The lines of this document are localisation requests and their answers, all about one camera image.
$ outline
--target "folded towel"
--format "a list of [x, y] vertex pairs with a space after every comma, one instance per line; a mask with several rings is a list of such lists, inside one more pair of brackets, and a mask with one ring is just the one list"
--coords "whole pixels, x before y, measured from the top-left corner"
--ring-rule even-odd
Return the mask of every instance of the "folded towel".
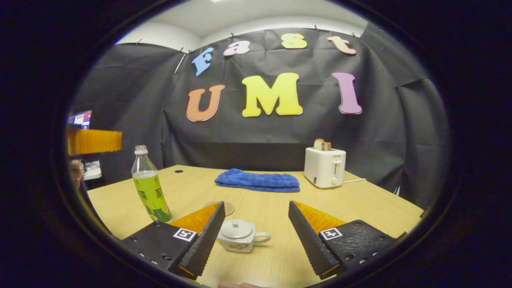
[[231, 169], [221, 173], [215, 179], [219, 186], [245, 188], [258, 191], [271, 192], [298, 192], [297, 178], [290, 174], [256, 174], [247, 173], [239, 169]]

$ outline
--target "yellow letter m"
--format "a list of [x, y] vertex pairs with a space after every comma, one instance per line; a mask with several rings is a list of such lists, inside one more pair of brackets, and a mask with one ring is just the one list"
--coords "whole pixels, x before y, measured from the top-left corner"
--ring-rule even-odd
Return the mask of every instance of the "yellow letter m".
[[260, 102], [261, 107], [267, 115], [274, 110], [275, 103], [279, 99], [279, 106], [276, 113], [279, 115], [300, 115], [302, 107], [298, 104], [296, 82], [298, 74], [282, 73], [272, 85], [268, 87], [261, 76], [250, 76], [242, 80], [242, 84], [247, 87], [247, 102], [242, 111], [244, 117], [256, 117], [261, 114], [256, 100]]

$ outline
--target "bottle label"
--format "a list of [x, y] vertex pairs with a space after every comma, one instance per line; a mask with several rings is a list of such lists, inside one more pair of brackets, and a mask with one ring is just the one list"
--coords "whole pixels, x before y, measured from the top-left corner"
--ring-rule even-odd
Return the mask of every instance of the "bottle label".
[[133, 178], [140, 200], [153, 221], [168, 222], [172, 219], [160, 187], [158, 174], [149, 178]]

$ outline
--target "plastic bottle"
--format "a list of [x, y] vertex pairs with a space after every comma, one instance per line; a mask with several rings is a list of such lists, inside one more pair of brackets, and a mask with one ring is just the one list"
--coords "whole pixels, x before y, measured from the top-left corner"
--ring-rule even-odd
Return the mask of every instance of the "plastic bottle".
[[146, 145], [135, 146], [132, 177], [140, 200], [153, 221], [169, 222], [172, 215], [158, 179], [158, 170], [147, 156]]

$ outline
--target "computer screen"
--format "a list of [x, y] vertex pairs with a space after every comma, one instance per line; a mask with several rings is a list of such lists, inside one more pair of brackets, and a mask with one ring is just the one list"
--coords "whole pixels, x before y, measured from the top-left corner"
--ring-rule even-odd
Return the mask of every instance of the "computer screen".
[[69, 118], [69, 123], [81, 125], [82, 129], [87, 130], [89, 129], [89, 123], [91, 121], [91, 113], [92, 110], [75, 114]]

